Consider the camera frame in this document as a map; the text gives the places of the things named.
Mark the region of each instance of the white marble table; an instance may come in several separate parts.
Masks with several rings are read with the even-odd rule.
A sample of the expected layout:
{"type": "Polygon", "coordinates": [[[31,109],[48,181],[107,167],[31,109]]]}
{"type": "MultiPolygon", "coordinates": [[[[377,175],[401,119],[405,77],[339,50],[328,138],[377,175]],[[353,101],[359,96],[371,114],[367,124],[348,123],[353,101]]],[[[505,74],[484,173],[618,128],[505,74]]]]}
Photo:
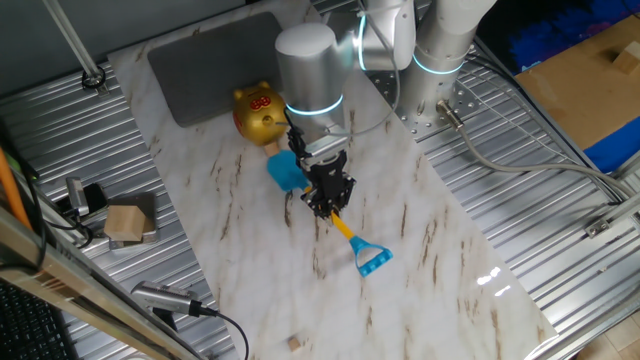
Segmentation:
{"type": "MultiPolygon", "coordinates": [[[[306,1],[260,2],[109,56],[220,310],[245,329],[251,358],[524,359],[556,335],[397,117],[348,149],[346,170],[358,184],[343,219],[394,253],[366,279],[342,235],[300,194],[279,190],[264,152],[238,134],[231,114],[176,125],[146,54],[263,11],[283,28],[318,20],[306,1]],[[293,353],[292,336],[302,344],[293,353]]],[[[389,109],[361,72],[344,95],[355,131],[389,109]]]]}

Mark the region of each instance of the golden pig figurine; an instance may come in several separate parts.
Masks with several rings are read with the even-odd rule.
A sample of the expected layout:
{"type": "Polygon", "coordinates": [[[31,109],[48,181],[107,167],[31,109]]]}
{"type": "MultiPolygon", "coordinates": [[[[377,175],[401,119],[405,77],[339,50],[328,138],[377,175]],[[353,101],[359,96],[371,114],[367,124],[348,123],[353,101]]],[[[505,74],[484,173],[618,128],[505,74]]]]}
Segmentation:
{"type": "Polygon", "coordinates": [[[233,121],[240,134],[257,146],[276,142],[287,130],[285,103],[266,81],[258,86],[235,90],[233,121]]]}

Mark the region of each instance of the gray cable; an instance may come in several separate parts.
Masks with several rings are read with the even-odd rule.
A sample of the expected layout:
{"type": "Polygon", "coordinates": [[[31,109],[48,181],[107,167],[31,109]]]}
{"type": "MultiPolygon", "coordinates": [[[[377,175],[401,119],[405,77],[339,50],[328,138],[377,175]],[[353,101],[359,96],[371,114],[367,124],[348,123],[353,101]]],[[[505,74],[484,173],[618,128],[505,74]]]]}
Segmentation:
{"type": "MultiPolygon", "coordinates": [[[[485,69],[486,69],[487,71],[491,71],[492,73],[494,73],[494,74],[498,75],[498,77],[499,77],[499,78],[502,78],[502,80],[507,80],[504,76],[502,76],[500,73],[496,72],[495,70],[493,70],[493,69],[489,69],[489,68],[487,68],[487,67],[485,67],[485,69]]],[[[511,100],[513,100],[514,102],[516,102],[516,104],[518,104],[522,109],[524,109],[524,110],[525,110],[525,112],[527,112],[527,113],[529,114],[529,116],[530,116],[532,119],[535,119],[535,118],[536,118],[535,113],[530,109],[529,105],[528,105],[524,100],[520,99],[520,97],[518,96],[518,94],[517,94],[517,93],[513,93],[513,92],[511,91],[511,89],[510,89],[510,88],[505,88],[505,87],[501,86],[500,84],[498,84],[498,83],[494,82],[494,81],[493,81],[493,78],[490,78],[490,77],[484,77],[484,76],[483,76],[483,75],[481,75],[479,72],[475,72],[475,71],[474,71],[474,72],[471,72],[471,71],[467,71],[467,70],[465,70],[465,69],[461,69],[461,70],[460,70],[460,72],[461,72],[461,73],[464,73],[464,74],[466,74],[466,75],[470,75],[470,76],[473,76],[473,77],[475,77],[475,78],[481,79],[481,80],[485,81],[486,83],[489,83],[489,84],[493,85],[496,89],[501,90],[501,91],[503,92],[503,94],[505,94],[506,96],[508,96],[508,97],[509,97],[511,100]]],[[[509,120],[507,117],[505,117],[504,115],[502,115],[501,113],[499,113],[497,110],[495,110],[492,106],[490,106],[489,104],[487,104],[484,100],[482,100],[482,98],[480,98],[480,96],[478,96],[477,94],[475,94],[475,93],[473,92],[473,90],[471,90],[471,88],[470,88],[470,87],[466,86],[462,81],[460,81],[460,79],[457,79],[457,81],[458,81],[458,83],[460,83],[460,85],[462,85],[463,87],[465,87],[466,89],[468,89],[468,90],[469,90],[469,91],[470,91],[470,92],[471,92],[471,93],[472,93],[476,98],[478,98],[478,100],[479,100],[480,102],[482,102],[482,103],[483,103],[483,104],[484,104],[488,109],[490,109],[491,111],[493,111],[493,112],[495,112],[496,114],[500,115],[502,118],[504,118],[506,121],[510,122],[510,123],[511,123],[511,124],[513,124],[514,126],[519,127],[519,126],[518,126],[518,125],[516,125],[514,122],[511,122],[511,120],[509,120]]],[[[577,163],[577,162],[575,162],[574,160],[572,160],[572,159],[570,159],[570,158],[566,158],[565,156],[561,155],[560,153],[557,153],[556,151],[554,151],[554,150],[552,150],[551,148],[549,148],[549,147],[545,146],[544,144],[542,144],[542,142],[540,142],[540,144],[541,144],[542,146],[546,147],[548,150],[550,150],[550,151],[552,151],[552,152],[554,152],[554,153],[556,153],[556,154],[558,154],[558,155],[560,155],[560,156],[564,157],[565,159],[568,159],[569,161],[572,161],[574,164],[577,164],[578,166],[581,166],[581,167],[587,168],[587,167],[585,167],[585,166],[583,166],[583,165],[578,164],[578,163],[577,163]]],[[[620,197],[620,195],[618,195],[618,194],[617,194],[617,193],[612,189],[612,187],[611,187],[611,183],[610,183],[610,182],[604,181],[604,180],[602,180],[601,178],[598,178],[598,180],[600,180],[600,183],[602,184],[602,186],[604,186],[606,189],[608,189],[609,191],[611,191],[611,192],[613,193],[613,195],[616,197],[616,199],[617,199],[618,201],[623,201],[623,200],[624,200],[624,198],[621,198],[621,197],[620,197]]]]}
{"type": "Polygon", "coordinates": [[[464,140],[465,144],[467,144],[467,147],[469,148],[469,151],[471,151],[473,156],[475,156],[476,159],[478,159],[478,161],[482,165],[489,167],[491,169],[503,171],[503,172],[529,172],[529,171],[543,171],[543,170],[550,170],[550,169],[578,171],[587,175],[595,176],[598,179],[608,183],[609,185],[620,189],[629,198],[635,195],[635,193],[631,191],[631,189],[624,186],[618,180],[612,178],[611,176],[605,175],[599,171],[590,169],[585,166],[574,165],[574,164],[562,164],[562,163],[538,164],[538,165],[529,165],[529,166],[505,166],[505,165],[496,164],[494,162],[491,162],[490,160],[482,156],[480,152],[478,152],[478,149],[476,149],[476,147],[471,142],[471,139],[469,138],[469,135],[467,134],[467,131],[464,129],[464,127],[459,128],[458,132],[460,133],[462,140],[464,140]]]}

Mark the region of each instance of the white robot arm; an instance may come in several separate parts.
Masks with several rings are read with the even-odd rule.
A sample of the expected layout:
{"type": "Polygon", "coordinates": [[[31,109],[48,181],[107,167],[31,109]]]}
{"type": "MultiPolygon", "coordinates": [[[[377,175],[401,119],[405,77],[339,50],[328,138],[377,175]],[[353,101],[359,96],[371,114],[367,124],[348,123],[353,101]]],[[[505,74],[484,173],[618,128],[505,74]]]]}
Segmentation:
{"type": "Polygon", "coordinates": [[[289,145],[312,184],[303,200],[316,216],[339,212],[355,184],[343,171],[349,133],[342,87],[348,73],[354,68],[406,68],[396,113],[429,121],[429,116],[437,116],[437,102],[451,95],[475,29],[493,3],[434,0],[416,34],[413,0],[367,0],[358,26],[340,42],[328,26],[316,23],[278,36],[276,52],[292,125],[289,145]]]}

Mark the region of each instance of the black keyboard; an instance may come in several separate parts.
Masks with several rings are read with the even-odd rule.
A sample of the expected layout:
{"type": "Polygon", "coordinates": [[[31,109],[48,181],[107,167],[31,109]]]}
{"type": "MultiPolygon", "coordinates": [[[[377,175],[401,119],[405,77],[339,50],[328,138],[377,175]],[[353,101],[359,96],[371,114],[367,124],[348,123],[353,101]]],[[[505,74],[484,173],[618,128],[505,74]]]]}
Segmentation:
{"type": "Polygon", "coordinates": [[[78,356],[58,309],[0,281],[0,358],[73,360],[78,356]]]}

